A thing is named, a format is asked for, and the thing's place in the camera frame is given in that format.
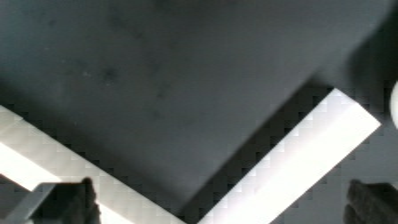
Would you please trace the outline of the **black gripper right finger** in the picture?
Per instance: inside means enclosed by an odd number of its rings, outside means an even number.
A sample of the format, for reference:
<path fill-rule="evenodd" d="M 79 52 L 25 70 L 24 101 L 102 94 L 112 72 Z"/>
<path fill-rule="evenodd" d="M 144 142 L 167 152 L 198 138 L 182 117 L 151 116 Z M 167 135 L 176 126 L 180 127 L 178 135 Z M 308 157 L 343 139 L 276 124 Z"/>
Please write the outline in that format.
<path fill-rule="evenodd" d="M 345 224 L 398 224 L 398 189 L 390 183 L 350 181 Z"/>

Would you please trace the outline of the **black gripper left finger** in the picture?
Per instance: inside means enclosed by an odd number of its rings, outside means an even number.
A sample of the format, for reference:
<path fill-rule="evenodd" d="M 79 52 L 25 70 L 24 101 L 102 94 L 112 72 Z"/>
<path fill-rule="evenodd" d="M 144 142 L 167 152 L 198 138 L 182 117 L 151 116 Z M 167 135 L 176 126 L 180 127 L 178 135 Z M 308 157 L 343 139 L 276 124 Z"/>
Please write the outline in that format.
<path fill-rule="evenodd" d="M 96 190 L 80 182 L 41 183 L 4 218 L 4 224 L 102 224 Z"/>

